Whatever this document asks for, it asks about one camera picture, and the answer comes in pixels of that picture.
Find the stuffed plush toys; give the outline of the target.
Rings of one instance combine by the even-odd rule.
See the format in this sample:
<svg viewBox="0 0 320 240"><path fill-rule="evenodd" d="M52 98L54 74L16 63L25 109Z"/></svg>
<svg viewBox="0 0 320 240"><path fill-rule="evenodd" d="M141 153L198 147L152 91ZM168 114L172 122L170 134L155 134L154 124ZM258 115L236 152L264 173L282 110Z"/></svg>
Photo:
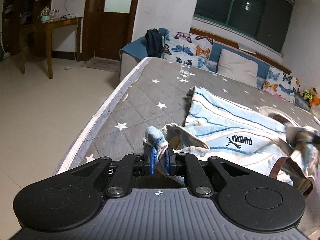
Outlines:
<svg viewBox="0 0 320 240"><path fill-rule="evenodd" d="M309 107L318 106L320 104L319 96L316 87L310 89L300 90L299 95L309 103Z"/></svg>

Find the brown wooden door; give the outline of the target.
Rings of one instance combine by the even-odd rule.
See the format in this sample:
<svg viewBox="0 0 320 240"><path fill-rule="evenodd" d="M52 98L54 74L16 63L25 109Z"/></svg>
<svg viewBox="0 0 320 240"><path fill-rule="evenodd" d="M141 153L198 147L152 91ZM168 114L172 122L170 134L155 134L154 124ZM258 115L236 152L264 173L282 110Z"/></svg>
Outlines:
<svg viewBox="0 0 320 240"><path fill-rule="evenodd" d="M119 60L120 49L131 42L138 0L119 0L128 12L105 11L108 0L86 0L82 28L82 60Z"/></svg>

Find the blue white striped shirt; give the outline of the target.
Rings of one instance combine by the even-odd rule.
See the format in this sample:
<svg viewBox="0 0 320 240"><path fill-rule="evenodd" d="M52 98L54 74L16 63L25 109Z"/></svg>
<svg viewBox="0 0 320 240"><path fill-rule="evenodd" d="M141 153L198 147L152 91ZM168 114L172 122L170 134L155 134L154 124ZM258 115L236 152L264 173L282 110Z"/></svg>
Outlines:
<svg viewBox="0 0 320 240"><path fill-rule="evenodd" d="M190 153L201 161L219 157L288 183L308 196L319 177L319 132L311 127L281 124L262 111L193 87L185 125L146 129L144 146L155 150L165 170L165 151Z"/></svg>

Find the butterfly-patterned white cushion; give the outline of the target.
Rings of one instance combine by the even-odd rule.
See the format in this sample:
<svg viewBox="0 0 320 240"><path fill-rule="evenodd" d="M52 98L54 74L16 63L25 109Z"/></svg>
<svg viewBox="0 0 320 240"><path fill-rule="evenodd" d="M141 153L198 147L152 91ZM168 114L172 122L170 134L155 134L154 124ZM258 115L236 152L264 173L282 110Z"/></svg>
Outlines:
<svg viewBox="0 0 320 240"><path fill-rule="evenodd" d="M216 72L217 63L209 59L213 45L214 40L211 37L167 29L164 35L163 58Z"/></svg>

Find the light green kettle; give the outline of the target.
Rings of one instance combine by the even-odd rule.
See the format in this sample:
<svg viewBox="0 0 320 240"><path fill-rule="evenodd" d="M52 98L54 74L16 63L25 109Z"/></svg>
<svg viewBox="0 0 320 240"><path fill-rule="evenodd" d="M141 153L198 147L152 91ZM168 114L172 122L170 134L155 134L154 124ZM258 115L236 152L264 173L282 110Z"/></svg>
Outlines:
<svg viewBox="0 0 320 240"><path fill-rule="evenodd" d="M51 12L50 12L50 8L49 7L45 7L41 13L41 22L47 22L51 19Z"/></svg>

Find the wooden side table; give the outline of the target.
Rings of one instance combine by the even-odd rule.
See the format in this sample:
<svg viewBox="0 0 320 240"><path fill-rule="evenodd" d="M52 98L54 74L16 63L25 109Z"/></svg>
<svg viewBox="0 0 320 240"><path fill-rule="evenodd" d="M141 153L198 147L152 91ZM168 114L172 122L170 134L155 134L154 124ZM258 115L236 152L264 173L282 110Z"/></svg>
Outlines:
<svg viewBox="0 0 320 240"><path fill-rule="evenodd" d="M42 33L44 32L46 35L46 57L47 57L47 70L48 70L48 78L53 78L53 65L52 65L52 32L55 29L60 29L63 27L68 27L72 25L76 25L76 36L75 36L75 59L77 62L81 60L81 23L82 17L71 17L71 18L63 18L59 20L50 20L41 23L34 23L25 25L19 28L19 45L20 45L20 66L19 70L21 74L25 74L25 62L26 62L26 47L25 47L25 38L29 33Z"/></svg>

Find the grey plain pillow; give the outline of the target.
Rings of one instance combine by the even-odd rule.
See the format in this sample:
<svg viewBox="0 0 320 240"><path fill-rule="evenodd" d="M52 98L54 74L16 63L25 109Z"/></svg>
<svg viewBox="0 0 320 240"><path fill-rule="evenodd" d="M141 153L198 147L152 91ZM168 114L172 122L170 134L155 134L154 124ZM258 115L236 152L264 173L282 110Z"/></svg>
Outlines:
<svg viewBox="0 0 320 240"><path fill-rule="evenodd" d="M217 73L257 88L258 64L226 49L221 50Z"/></svg>

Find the dark wooden shelf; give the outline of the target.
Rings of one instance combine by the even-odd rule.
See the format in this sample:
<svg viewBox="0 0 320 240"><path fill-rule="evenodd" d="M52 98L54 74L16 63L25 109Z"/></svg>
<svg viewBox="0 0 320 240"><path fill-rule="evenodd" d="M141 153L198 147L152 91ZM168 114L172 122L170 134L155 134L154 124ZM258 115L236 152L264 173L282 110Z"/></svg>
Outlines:
<svg viewBox="0 0 320 240"><path fill-rule="evenodd" d="M50 7L52 0L3 0L2 42L4 51L20 52L18 29L41 21L41 11Z"/></svg>

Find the blue sofa bench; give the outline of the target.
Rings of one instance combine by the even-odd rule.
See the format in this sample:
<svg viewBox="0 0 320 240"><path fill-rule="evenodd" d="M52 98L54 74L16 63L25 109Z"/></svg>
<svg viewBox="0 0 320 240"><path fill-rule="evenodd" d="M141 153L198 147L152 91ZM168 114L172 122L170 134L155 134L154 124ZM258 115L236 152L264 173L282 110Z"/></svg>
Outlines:
<svg viewBox="0 0 320 240"><path fill-rule="evenodd" d="M120 75L125 77L133 64L126 55L141 61L160 57L242 82L286 102L295 103L299 79L246 52L215 42L212 37L165 28L151 29L119 51Z"/></svg>

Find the dark blue backpack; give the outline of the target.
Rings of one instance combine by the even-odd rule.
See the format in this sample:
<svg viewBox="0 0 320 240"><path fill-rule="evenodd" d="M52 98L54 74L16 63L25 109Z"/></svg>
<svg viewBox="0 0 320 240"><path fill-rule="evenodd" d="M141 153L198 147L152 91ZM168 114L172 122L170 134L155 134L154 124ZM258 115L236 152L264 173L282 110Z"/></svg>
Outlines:
<svg viewBox="0 0 320 240"><path fill-rule="evenodd" d="M164 53L164 34L157 29L149 29L146 32L145 40L148 56L161 58Z"/></svg>

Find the grey star-patterned mattress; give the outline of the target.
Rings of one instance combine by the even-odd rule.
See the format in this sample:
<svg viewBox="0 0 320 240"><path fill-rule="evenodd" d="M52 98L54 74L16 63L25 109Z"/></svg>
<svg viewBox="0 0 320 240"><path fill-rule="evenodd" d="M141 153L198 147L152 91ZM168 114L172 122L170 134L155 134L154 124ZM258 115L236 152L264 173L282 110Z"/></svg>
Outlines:
<svg viewBox="0 0 320 240"><path fill-rule="evenodd" d="M319 129L313 115L300 107L223 75L158 58L146 58L125 77L82 130L59 163L62 173L103 156L119 160L143 152L149 126L185 125L193 87L236 102L284 125ZM309 237L319 236L319 177L306 199L299 225Z"/></svg>

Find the dark green-framed window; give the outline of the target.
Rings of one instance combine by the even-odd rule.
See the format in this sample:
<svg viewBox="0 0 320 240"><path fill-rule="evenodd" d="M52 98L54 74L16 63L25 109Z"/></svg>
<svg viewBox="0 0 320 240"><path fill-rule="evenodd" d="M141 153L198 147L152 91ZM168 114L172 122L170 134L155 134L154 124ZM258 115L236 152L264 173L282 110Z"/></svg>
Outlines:
<svg viewBox="0 0 320 240"><path fill-rule="evenodd" d="M194 16L281 52L293 9L289 0L197 0Z"/></svg>

